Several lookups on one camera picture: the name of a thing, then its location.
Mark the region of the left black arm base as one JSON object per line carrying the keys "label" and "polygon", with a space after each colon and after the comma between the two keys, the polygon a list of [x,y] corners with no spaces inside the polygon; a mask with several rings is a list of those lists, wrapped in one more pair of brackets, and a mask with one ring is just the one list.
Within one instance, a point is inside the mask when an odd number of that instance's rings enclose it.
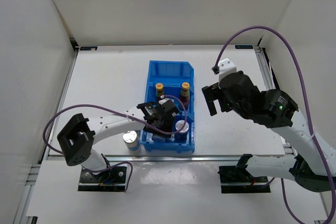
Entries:
{"label": "left black arm base", "polygon": [[121,193],[128,189],[133,165],[130,162],[120,162],[108,165],[108,170],[94,174],[82,169],[77,191],[86,192],[114,192]]}

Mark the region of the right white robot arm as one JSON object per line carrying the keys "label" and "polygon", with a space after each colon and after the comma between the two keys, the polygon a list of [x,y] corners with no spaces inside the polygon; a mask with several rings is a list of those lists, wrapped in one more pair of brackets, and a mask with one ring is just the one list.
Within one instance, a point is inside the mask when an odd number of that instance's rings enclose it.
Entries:
{"label": "right white robot arm", "polygon": [[202,93],[211,116],[217,113],[214,102],[218,101],[222,112],[234,111],[243,119],[265,126],[298,153],[282,157],[244,154],[229,174],[232,179],[247,182],[253,177],[270,176],[295,181],[312,192],[331,190],[322,160],[327,161],[335,178],[335,149],[318,133],[310,132],[308,121],[288,94],[279,89],[260,91],[242,71],[203,87]]}

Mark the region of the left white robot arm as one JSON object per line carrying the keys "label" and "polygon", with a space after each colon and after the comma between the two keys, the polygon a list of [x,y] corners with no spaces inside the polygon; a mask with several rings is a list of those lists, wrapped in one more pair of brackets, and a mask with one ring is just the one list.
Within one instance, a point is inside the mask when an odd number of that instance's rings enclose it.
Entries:
{"label": "left white robot arm", "polygon": [[68,166],[81,165],[98,182],[105,182],[110,169],[101,154],[92,147],[98,142],[128,131],[144,130],[155,135],[172,135],[180,110],[171,99],[140,103],[125,112],[111,112],[96,118],[75,114],[57,135]]}

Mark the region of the sauce bottle yellow cap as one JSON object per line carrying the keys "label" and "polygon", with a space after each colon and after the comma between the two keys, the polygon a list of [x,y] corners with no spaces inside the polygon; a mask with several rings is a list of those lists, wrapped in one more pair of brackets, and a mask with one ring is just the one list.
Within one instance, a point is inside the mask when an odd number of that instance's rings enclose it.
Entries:
{"label": "sauce bottle yellow cap", "polygon": [[155,99],[160,101],[164,98],[164,85],[162,83],[157,83],[155,85]]}
{"label": "sauce bottle yellow cap", "polygon": [[187,110],[190,101],[190,84],[188,82],[183,82],[181,85],[180,101]]}

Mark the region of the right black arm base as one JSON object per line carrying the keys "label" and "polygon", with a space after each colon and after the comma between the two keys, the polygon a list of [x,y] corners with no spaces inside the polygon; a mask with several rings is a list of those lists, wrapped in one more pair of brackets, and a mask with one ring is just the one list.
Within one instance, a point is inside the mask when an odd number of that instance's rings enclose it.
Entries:
{"label": "right black arm base", "polygon": [[220,166],[218,175],[222,194],[271,193],[268,177],[253,177],[235,166]]}

